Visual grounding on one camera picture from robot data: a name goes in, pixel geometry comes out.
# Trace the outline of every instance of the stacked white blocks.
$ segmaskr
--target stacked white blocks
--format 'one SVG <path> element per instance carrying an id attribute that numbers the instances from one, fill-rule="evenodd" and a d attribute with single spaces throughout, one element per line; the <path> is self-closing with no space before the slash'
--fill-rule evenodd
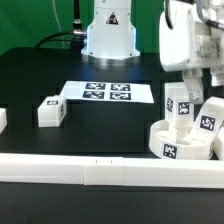
<path id="1" fill-rule="evenodd" d="M 0 108 L 0 133 L 4 130 L 7 125 L 6 109 Z"/>
<path id="2" fill-rule="evenodd" d="M 194 106 L 183 82 L 165 84 L 165 120 L 174 138 L 184 138 L 194 125 Z"/>
<path id="3" fill-rule="evenodd" d="M 210 159 L 223 122 L 224 100 L 208 99 L 193 123 L 186 93 L 181 83 L 166 84 L 166 120 L 152 125 L 149 147 L 160 158 Z"/>
<path id="4" fill-rule="evenodd" d="M 66 113 L 64 96 L 47 97 L 38 108 L 39 127 L 59 127 Z"/>

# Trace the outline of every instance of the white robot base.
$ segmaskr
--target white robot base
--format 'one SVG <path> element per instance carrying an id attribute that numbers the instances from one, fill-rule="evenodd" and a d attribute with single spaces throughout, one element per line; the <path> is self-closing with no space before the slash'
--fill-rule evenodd
<path id="1" fill-rule="evenodd" d="M 95 0 L 94 19 L 87 29 L 82 59 L 111 66 L 138 62 L 136 29 L 130 17 L 131 0 Z"/>

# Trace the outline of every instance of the white cube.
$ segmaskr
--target white cube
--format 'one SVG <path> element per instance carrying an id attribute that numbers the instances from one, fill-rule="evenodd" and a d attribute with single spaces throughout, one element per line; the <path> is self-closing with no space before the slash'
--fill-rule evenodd
<path id="1" fill-rule="evenodd" d="M 194 124 L 194 106 L 189 102 L 183 82 L 165 84 L 165 119 L 175 128 L 189 128 Z"/>
<path id="2" fill-rule="evenodd" d="M 47 97 L 38 108 L 39 127 L 59 127 L 66 113 L 64 96 Z"/>
<path id="3" fill-rule="evenodd" d="M 4 130 L 7 125 L 6 109 L 0 108 L 0 133 Z"/>

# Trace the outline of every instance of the black cable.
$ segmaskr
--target black cable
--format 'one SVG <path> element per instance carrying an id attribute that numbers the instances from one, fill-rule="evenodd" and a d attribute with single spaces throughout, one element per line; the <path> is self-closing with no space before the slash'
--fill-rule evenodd
<path id="1" fill-rule="evenodd" d="M 73 30 L 82 30 L 79 0 L 73 0 L 73 11 L 74 11 Z"/>
<path id="2" fill-rule="evenodd" d="M 55 34 L 52 34 L 48 37 L 45 37 L 43 40 L 41 40 L 38 44 L 36 44 L 36 48 L 39 48 L 43 43 L 46 42 L 46 40 L 51 40 L 55 37 L 60 37 L 60 36 L 64 36 L 64 35 L 74 35 L 73 32 L 70 32 L 70 31 L 64 31 L 64 32 L 59 32 L 59 33 L 55 33 Z"/>
<path id="3" fill-rule="evenodd" d="M 73 6 L 74 6 L 74 19 L 80 19 L 79 0 L 74 0 Z"/>
<path id="4" fill-rule="evenodd" d="M 196 6 L 197 6 L 198 17 L 202 20 L 203 23 L 205 23 L 208 26 L 214 27 L 216 29 L 224 30 L 223 23 L 219 23 L 217 21 L 213 21 L 213 20 L 210 20 L 210 19 L 207 19 L 206 17 L 204 17 L 203 12 L 202 12 L 201 0 L 196 0 Z"/>
<path id="5" fill-rule="evenodd" d="M 167 26 L 172 30 L 173 24 L 170 19 L 170 0 L 165 0 L 165 20 Z"/>
<path id="6" fill-rule="evenodd" d="M 188 4 L 194 4 L 195 0 L 178 0 L 179 2 L 184 2 Z M 173 24 L 170 18 L 170 0 L 165 0 L 165 19 L 167 26 L 172 30 Z"/>

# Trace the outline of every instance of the white plastic edge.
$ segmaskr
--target white plastic edge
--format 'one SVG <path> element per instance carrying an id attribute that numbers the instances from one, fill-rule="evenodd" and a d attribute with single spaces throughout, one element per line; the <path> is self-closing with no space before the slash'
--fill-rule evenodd
<path id="1" fill-rule="evenodd" d="M 224 162 L 0 154 L 0 181 L 223 188 Z"/>

